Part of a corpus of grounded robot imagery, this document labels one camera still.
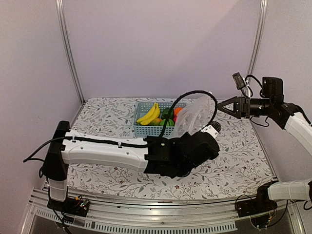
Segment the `banana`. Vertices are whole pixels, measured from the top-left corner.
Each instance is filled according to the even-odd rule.
[[[149,117],[151,117],[152,114],[154,113],[155,109],[156,109],[156,102],[154,103],[153,107],[148,111],[148,113],[146,113],[146,115],[143,116],[142,118],[139,118],[136,122],[141,123],[143,120],[146,120]]]
[[[148,125],[150,122],[152,122],[154,119],[158,118],[160,115],[160,108],[159,108],[159,104],[156,103],[156,109],[154,111],[154,113],[152,114],[152,116],[150,116],[148,119],[143,120],[141,122],[142,125]]]

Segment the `green fruit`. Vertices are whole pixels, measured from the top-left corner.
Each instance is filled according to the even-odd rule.
[[[160,126],[164,126],[165,124],[165,119],[159,123]],[[175,125],[174,121],[172,119],[169,119],[167,122],[167,127],[173,127]]]
[[[160,118],[156,118],[154,120],[152,120],[152,122],[150,122],[150,126],[159,126],[159,123],[161,122],[162,120]]]
[[[170,108],[165,108],[162,111],[162,115],[161,115],[162,119],[165,119],[165,118],[173,119],[174,118],[174,111],[172,110],[170,115],[169,115],[169,110],[170,110]]]

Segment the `white wall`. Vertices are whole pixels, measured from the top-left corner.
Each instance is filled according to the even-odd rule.
[[[73,119],[79,102],[55,1],[1,1],[0,22],[0,233],[15,234],[43,182],[41,163],[22,160],[53,136],[59,120]]]
[[[238,94],[259,0],[69,0],[64,9],[86,98]]]
[[[271,0],[254,74],[284,80],[286,102],[300,105],[312,119],[312,1]],[[281,181],[312,178],[312,157],[291,135],[273,121],[257,127],[273,167]],[[312,230],[312,212],[302,209],[307,233]]]

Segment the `transparent plastic wrap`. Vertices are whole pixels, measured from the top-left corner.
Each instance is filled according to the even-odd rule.
[[[177,115],[175,128],[169,138],[181,137],[189,132],[193,135],[209,121],[210,97],[203,95],[184,107]]]

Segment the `vent grille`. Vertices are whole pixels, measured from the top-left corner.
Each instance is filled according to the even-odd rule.
[[[53,221],[59,221],[53,211],[47,211],[37,208],[36,215]],[[85,229],[105,232],[109,234],[217,234],[236,231],[235,222],[227,222],[206,227],[189,227],[189,228],[135,228],[121,227],[116,225],[104,224],[102,222],[86,220]]]

